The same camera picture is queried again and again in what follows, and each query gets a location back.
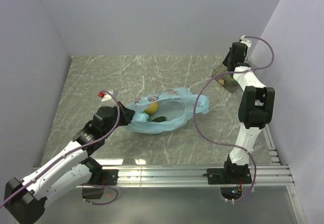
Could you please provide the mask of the clear plastic fruit bin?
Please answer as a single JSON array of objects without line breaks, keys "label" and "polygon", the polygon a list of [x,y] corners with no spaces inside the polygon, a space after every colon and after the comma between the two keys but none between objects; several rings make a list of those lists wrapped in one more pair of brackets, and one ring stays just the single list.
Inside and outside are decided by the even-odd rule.
[{"label": "clear plastic fruit bin", "polygon": [[[215,69],[213,69],[211,77],[227,72],[227,67],[223,64],[218,65]],[[233,78],[231,74],[225,74],[221,77],[217,77],[215,79],[224,89],[226,89],[229,93],[233,93],[238,87],[238,82]]]}]

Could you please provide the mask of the yellow lemon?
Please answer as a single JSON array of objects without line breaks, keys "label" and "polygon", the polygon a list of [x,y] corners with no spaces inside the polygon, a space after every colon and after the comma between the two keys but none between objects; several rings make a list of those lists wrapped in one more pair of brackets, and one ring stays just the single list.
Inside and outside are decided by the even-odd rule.
[{"label": "yellow lemon", "polygon": [[158,110],[158,103],[153,102],[151,103],[147,109],[144,110],[144,112],[148,115],[154,114]]}]

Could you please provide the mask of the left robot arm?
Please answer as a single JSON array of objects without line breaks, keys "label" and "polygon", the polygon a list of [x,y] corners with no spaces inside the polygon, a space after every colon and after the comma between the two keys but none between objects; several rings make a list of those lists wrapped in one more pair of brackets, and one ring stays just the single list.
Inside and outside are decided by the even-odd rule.
[{"label": "left robot arm", "polygon": [[18,223],[35,223],[47,206],[78,185],[115,185],[117,173],[105,173],[91,155],[118,126],[130,124],[134,115],[121,103],[100,107],[58,155],[23,179],[14,177],[6,183],[2,206]]}]

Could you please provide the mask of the light blue printed plastic bag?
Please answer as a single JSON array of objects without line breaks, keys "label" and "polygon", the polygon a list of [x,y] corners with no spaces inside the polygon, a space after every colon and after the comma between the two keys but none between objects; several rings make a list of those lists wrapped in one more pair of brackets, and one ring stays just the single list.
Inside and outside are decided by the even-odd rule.
[{"label": "light blue printed plastic bag", "polygon": [[[144,112],[148,106],[158,103],[158,110],[151,115]],[[126,126],[130,132],[144,134],[160,134],[176,130],[193,118],[193,113],[207,114],[209,99],[204,95],[193,94],[189,89],[171,88],[162,93],[150,93],[136,98],[126,108],[134,110],[132,122]],[[150,120],[164,116],[165,122],[156,123]]]}]

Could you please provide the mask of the dark green avocado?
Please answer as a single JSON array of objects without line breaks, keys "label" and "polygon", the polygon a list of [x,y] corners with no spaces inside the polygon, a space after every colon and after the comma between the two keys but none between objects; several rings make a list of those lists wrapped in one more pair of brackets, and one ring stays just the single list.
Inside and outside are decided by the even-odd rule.
[{"label": "dark green avocado", "polygon": [[166,117],[160,116],[160,117],[154,118],[154,119],[152,119],[150,121],[151,122],[156,122],[156,123],[161,123],[161,122],[165,122],[166,120],[167,120]]}]

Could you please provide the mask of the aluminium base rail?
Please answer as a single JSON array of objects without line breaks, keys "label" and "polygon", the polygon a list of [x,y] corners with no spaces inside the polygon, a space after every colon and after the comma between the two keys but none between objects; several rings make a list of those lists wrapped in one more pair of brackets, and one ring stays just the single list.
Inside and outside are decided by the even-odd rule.
[{"label": "aluminium base rail", "polygon": [[288,166],[269,165],[250,167],[239,177],[226,180],[223,168],[216,166],[103,166],[106,183],[120,188],[185,188],[185,187],[234,187],[294,186]]}]

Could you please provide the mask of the green melon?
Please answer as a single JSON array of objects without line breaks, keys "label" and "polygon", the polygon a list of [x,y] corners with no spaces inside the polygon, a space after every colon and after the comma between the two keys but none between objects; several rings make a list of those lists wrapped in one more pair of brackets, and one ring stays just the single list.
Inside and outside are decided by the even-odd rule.
[{"label": "green melon", "polygon": [[227,86],[236,86],[237,85],[237,81],[230,74],[226,74],[223,77],[223,80],[224,80],[224,85],[227,85]]}]

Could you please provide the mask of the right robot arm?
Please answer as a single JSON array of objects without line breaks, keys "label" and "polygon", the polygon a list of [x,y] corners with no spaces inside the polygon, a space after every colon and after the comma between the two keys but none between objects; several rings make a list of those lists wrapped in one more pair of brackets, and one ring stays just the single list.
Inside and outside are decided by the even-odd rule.
[{"label": "right robot arm", "polygon": [[249,40],[234,42],[223,64],[243,91],[238,109],[240,129],[235,147],[224,163],[226,183],[252,183],[250,154],[261,131],[272,120],[275,90],[265,86],[245,61]]}]

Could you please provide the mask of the aluminium side rail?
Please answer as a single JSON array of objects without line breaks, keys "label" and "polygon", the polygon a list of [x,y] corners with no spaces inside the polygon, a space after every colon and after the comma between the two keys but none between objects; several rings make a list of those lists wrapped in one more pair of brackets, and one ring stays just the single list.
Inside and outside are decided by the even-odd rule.
[{"label": "aluminium side rail", "polygon": [[257,165],[281,165],[268,125],[258,135],[253,150],[252,156]]}]

